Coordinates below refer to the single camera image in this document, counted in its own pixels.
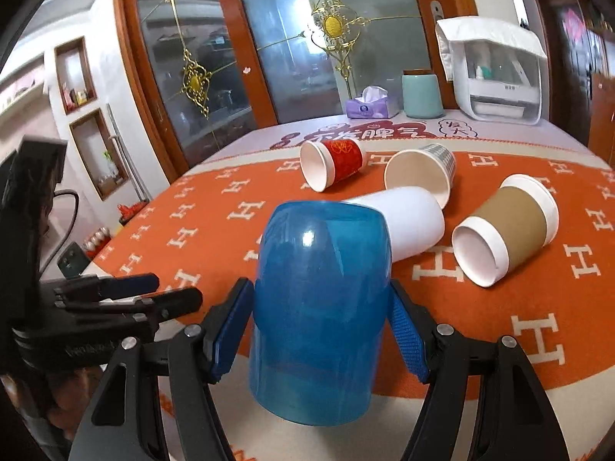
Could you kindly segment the person hand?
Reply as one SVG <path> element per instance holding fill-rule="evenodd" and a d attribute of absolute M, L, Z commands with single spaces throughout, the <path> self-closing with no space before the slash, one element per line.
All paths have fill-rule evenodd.
<path fill-rule="evenodd" d="M 50 385 L 54 406 L 49 407 L 47 420 L 53 427 L 63 431 L 63 437 L 72 441 L 85 409 L 88 408 L 96 388 L 102 378 L 103 369 L 99 366 L 75 370 L 60 375 Z M 26 417 L 26 391 L 24 386 L 9 375 L 2 375 L 1 382 L 10 402 L 16 410 Z"/>

